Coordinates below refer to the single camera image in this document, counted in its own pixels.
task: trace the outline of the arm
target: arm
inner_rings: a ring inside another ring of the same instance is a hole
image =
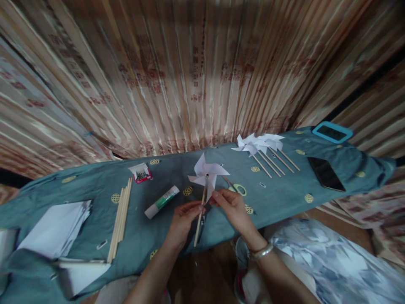
[[[205,209],[200,201],[179,206],[163,245],[143,271],[124,304],[158,303],[169,280],[177,256],[186,243],[192,221]]]
[[[214,191],[210,203],[224,209],[228,220],[241,234],[250,251],[258,252],[267,246],[268,242],[257,231],[246,213],[240,194],[225,189]],[[270,251],[256,262],[274,303],[318,303],[316,297],[274,251]]]

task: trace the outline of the silver bracelet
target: silver bracelet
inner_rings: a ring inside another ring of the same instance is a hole
[[[252,261],[257,261],[257,260],[261,259],[262,257],[264,257],[265,255],[267,255],[270,251],[272,251],[273,248],[274,248],[273,244],[268,243],[267,246],[264,247],[262,250],[251,254],[250,259]]]

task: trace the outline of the pushpin box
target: pushpin box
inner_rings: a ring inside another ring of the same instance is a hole
[[[145,163],[128,168],[134,175],[134,180],[137,184],[140,184],[148,179],[153,179],[152,173]]]

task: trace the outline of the wooden stick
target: wooden stick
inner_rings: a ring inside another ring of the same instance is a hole
[[[207,189],[207,184],[208,184],[208,178],[205,179],[205,186],[204,186],[204,190],[202,191],[201,205],[204,205],[205,190]],[[203,210],[201,209],[200,215],[198,216],[197,230],[195,231],[194,247],[197,246],[198,232],[200,231],[200,223],[201,223],[202,214],[203,214]]]
[[[121,235],[122,235],[122,222],[124,220],[124,214],[125,214],[125,205],[127,203],[127,197],[128,197],[128,185],[125,187],[124,190],[124,201],[122,202],[122,210],[121,210],[121,217],[119,219],[119,229],[118,229],[118,241],[119,243],[121,241]]]
[[[122,235],[123,235],[123,230],[124,230],[124,218],[126,216],[125,209],[128,206],[127,202],[128,202],[128,198],[129,198],[130,183],[131,183],[131,178],[128,179],[128,184],[124,189],[124,200],[122,202],[121,216],[119,219],[117,240],[116,240],[115,250],[113,252],[113,259],[115,259],[116,255],[117,255],[118,243],[120,241],[122,241]]]
[[[113,256],[113,252],[114,252],[114,239],[115,239],[115,235],[117,234],[116,228],[117,228],[118,217],[119,217],[119,206],[121,205],[123,192],[124,192],[124,188],[121,188],[121,195],[119,196],[117,215],[115,217],[114,230],[113,230],[113,235],[111,237],[110,250],[108,252],[108,258],[107,258],[107,263],[109,263],[109,264],[111,264],[111,262],[112,262],[112,256]]]
[[[294,164],[294,162],[293,162],[291,159],[289,159],[288,156],[285,155],[285,153],[284,153],[283,151],[281,151],[281,150],[279,150],[279,151],[281,152],[282,155],[284,155],[284,157],[285,157],[286,159],[288,159],[288,160],[290,161],[290,163],[292,163],[292,165],[293,165],[298,171],[301,171],[300,168],[298,168],[297,165]]]
[[[266,168],[263,167],[263,165],[259,162],[259,160],[256,158],[256,156],[252,155],[254,157],[254,159],[257,161],[257,163],[260,165],[260,167],[267,173],[267,175],[269,176],[269,178],[272,178],[271,175],[267,172]]]
[[[118,242],[119,242],[119,234],[120,234],[120,229],[121,229],[121,221],[122,221],[122,216],[123,216],[123,209],[124,209],[124,205],[125,205],[125,195],[127,193],[127,187],[124,188],[124,191],[122,192],[122,200],[119,202],[120,206],[118,209],[118,223],[117,223],[117,232],[115,235],[115,239],[114,239],[114,249],[113,249],[113,254],[112,254],[112,260],[115,259],[115,256],[117,254],[117,246],[118,246]]]
[[[270,157],[268,157],[268,155],[267,155],[266,153],[264,153],[264,155],[265,155],[265,157],[267,157],[267,158],[269,159],[269,161],[271,161],[271,163],[272,163],[273,165],[275,165],[275,167],[276,167],[278,170],[280,170],[280,172],[281,172],[283,175],[286,175],[286,174],[283,172],[283,170],[281,170],[280,167],[277,166],[276,163],[273,162],[273,160],[272,160]]]
[[[128,204],[130,203],[130,197],[131,197],[131,188],[132,188],[132,179],[130,181],[130,185],[129,185],[129,189],[128,189],[128,196],[127,196],[127,201],[125,204],[125,213],[124,213],[124,218],[123,220],[123,224],[122,224],[122,234],[121,234],[121,238],[120,241],[122,241],[124,239],[124,233],[125,233],[125,224],[127,223],[127,214],[128,214]]]
[[[291,170],[291,168],[284,162],[284,160],[281,159],[280,156],[277,155],[276,152],[274,152],[272,148],[269,147],[269,149],[292,173],[294,173],[294,171]]]
[[[278,177],[281,177],[281,175],[274,169],[274,167],[271,165],[271,163],[269,163],[269,162],[267,161],[267,159],[265,159],[265,157],[263,156],[263,154],[260,153],[260,151],[258,151],[258,152],[259,152],[259,155],[263,158],[263,160],[269,165],[269,167],[272,168],[273,171],[278,175]]]

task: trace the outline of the black smartphone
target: black smartphone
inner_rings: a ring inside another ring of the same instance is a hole
[[[346,192],[345,187],[342,185],[327,160],[315,157],[308,157],[308,160],[321,186],[340,192]]]

